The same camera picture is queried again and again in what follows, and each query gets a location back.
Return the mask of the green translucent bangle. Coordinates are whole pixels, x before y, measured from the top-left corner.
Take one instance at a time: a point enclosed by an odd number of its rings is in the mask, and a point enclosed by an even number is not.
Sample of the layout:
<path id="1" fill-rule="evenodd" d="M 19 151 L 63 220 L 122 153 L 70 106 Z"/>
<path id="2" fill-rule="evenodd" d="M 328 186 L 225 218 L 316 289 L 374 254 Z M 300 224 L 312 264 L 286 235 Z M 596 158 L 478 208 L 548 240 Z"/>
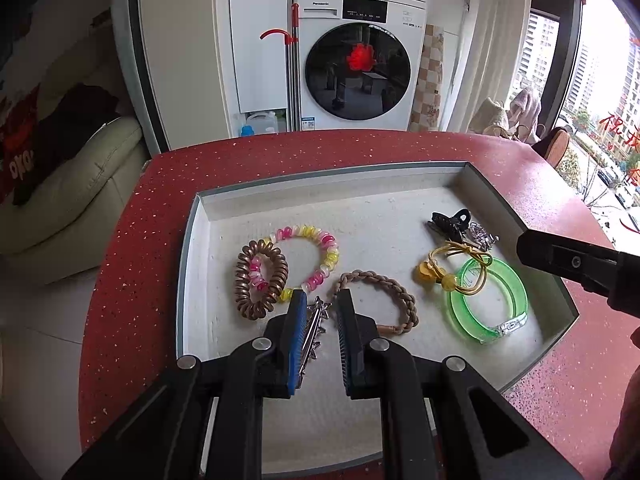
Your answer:
<path id="1" fill-rule="evenodd" d="M 469 259 L 457 272 L 463 288 L 477 281 L 483 286 L 474 295 L 454 290 L 447 307 L 465 336 L 479 344 L 492 344 L 522 328 L 528 321 L 528 295 L 518 274 L 504 261 L 493 258 L 486 268 Z"/>

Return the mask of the silver charm brooch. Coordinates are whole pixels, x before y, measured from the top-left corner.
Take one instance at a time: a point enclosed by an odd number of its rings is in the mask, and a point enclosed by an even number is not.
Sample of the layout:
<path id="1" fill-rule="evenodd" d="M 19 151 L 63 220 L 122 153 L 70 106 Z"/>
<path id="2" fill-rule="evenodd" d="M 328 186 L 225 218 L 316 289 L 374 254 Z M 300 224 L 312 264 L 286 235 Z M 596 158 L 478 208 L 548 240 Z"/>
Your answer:
<path id="1" fill-rule="evenodd" d="M 484 226 L 476 221 L 471 221 L 465 230 L 465 236 L 470 243 L 482 250 L 489 252 L 490 248 L 498 243 L 499 237 L 485 230 Z"/>

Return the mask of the silver rhinestone hair clip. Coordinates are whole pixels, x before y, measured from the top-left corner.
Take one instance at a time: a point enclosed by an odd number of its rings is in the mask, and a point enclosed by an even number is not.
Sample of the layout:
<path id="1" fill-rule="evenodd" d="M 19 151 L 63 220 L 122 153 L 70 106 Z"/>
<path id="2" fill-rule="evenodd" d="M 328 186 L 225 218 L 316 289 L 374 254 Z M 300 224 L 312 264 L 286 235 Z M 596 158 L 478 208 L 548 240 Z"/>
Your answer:
<path id="1" fill-rule="evenodd" d="M 326 332 L 322 323 L 329 318 L 330 305 L 320 297 L 314 300 L 308 310 L 308 320 L 303 341 L 303 354 L 300 361 L 299 376 L 303 377 L 306 366 L 310 361 L 317 359 L 316 353 L 320 346 L 319 337 Z"/>

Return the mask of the black claw hair clip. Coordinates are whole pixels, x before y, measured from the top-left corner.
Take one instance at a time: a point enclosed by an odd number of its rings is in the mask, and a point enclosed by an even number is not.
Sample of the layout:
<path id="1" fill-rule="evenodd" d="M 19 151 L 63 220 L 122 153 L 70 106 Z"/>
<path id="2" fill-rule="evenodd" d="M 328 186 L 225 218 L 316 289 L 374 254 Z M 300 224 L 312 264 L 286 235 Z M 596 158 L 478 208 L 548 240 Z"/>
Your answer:
<path id="1" fill-rule="evenodd" d="M 451 217 L 435 211 L 432 213 L 432 218 L 427 222 L 427 225 L 445 237 L 446 240 L 462 244 L 463 234 L 469 229 L 470 222 L 471 213 L 466 208 L 463 208 Z"/>

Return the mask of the orange wooden chair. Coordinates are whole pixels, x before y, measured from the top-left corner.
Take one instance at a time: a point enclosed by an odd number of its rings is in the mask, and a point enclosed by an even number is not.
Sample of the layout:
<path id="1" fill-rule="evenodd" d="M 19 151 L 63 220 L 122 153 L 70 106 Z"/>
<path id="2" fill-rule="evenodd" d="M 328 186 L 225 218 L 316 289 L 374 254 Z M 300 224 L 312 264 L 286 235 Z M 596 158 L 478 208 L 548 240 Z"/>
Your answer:
<path id="1" fill-rule="evenodd" d="M 565 128 L 553 128 L 543 139 L 532 146 L 532 149 L 548 164 L 556 168 L 570 145 L 570 134 Z"/>

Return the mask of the pink white cloth pile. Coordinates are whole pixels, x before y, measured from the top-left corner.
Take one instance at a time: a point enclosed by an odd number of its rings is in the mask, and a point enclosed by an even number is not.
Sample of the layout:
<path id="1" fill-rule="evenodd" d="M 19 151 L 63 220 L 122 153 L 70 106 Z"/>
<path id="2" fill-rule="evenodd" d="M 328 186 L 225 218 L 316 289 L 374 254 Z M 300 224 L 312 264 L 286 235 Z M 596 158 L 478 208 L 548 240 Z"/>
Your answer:
<path id="1" fill-rule="evenodd" d="M 538 93 L 530 87 L 518 92 L 507 107 L 487 98 L 472 117 L 469 133 L 498 136 L 533 145 L 544 134 L 544 125 L 538 122 L 540 112 Z"/>

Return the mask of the cream leather sofa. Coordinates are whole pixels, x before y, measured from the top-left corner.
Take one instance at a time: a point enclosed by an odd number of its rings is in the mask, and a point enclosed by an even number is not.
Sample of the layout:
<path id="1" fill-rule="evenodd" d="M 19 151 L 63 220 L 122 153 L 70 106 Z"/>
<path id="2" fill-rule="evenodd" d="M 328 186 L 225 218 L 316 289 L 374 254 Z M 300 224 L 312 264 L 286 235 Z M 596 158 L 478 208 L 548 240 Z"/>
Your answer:
<path id="1" fill-rule="evenodd" d="M 12 274 L 36 285 L 100 265 L 149 158 L 110 28 L 81 39 L 50 65 L 39 84 L 38 122 L 75 84 L 117 96 L 118 117 L 54 170 L 24 206 L 12 204 L 15 188 L 1 201 L 1 260 Z"/>

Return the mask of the checkered folded board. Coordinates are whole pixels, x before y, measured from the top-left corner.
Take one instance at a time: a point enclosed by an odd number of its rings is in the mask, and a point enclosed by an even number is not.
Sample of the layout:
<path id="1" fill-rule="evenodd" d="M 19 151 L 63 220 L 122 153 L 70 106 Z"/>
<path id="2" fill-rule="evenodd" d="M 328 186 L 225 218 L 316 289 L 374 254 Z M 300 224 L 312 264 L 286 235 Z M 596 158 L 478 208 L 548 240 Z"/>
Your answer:
<path id="1" fill-rule="evenodd" d="M 411 107 L 410 131 L 437 129 L 442 105 L 442 76 L 444 76 L 444 29 L 427 24 L 416 80 L 416 92 L 414 92 Z"/>

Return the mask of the black clothing on sofa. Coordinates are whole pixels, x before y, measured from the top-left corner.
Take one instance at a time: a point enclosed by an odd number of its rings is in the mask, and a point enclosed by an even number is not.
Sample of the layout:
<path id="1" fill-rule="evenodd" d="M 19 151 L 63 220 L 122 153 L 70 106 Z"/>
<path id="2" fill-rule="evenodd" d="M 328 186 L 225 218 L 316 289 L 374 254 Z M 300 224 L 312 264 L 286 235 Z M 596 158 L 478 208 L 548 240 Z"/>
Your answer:
<path id="1" fill-rule="evenodd" d="M 12 204 L 24 206 L 54 170 L 75 157 L 99 128 L 117 118 L 118 101 L 99 86 L 75 84 L 68 90 L 55 110 L 36 125 L 32 169 L 16 186 Z"/>

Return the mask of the white detergent jug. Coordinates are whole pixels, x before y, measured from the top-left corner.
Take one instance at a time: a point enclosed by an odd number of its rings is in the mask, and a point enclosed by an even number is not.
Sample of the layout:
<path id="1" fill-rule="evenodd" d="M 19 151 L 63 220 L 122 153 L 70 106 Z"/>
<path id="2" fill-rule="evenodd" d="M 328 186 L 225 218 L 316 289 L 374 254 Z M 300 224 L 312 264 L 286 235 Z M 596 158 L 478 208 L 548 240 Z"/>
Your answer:
<path id="1" fill-rule="evenodd" d="M 240 136 L 256 136 L 256 134 L 278 132 L 279 122 L 277 113 L 272 110 L 267 110 L 266 112 L 256 112 L 246 115 L 240 130 Z"/>

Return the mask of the lower white washing machine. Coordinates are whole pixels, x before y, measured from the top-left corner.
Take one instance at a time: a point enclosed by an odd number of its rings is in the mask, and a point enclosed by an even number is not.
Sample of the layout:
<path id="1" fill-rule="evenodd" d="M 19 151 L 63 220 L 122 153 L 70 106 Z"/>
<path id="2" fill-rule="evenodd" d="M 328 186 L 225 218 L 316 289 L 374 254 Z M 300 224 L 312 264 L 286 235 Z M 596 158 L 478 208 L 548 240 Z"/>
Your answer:
<path id="1" fill-rule="evenodd" d="M 294 0 L 300 128 L 406 130 L 424 0 Z"/>

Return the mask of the red printed blanket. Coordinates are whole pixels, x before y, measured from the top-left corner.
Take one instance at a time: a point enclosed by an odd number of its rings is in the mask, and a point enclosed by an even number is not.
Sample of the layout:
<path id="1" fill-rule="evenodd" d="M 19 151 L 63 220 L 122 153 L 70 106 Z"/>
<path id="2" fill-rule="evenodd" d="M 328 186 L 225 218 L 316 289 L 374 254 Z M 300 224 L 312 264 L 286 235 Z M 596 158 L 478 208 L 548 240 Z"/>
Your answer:
<path id="1" fill-rule="evenodd" d="M 22 183 L 34 166 L 32 135 L 38 124 L 37 84 L 9 110 L 1 125 L 1 200 Z"/>

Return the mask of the red handled mop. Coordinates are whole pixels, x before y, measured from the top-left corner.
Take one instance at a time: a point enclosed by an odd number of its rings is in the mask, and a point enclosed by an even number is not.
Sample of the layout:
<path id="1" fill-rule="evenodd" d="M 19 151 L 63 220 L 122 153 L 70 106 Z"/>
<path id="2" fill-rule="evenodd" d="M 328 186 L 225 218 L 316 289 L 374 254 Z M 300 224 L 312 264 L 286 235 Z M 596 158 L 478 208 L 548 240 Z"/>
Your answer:
<path id="1" fill-rule="evenodd" d="M 300 97 L 299 73 L 299 4 L 291 4 L 288 29 L 270 28 L 260 36 L 260 40 L 271 35 L 280 35 L 285 46 L 286 93 L 288 94 L 288 130 L 302 130 L 302 98 Z"/>

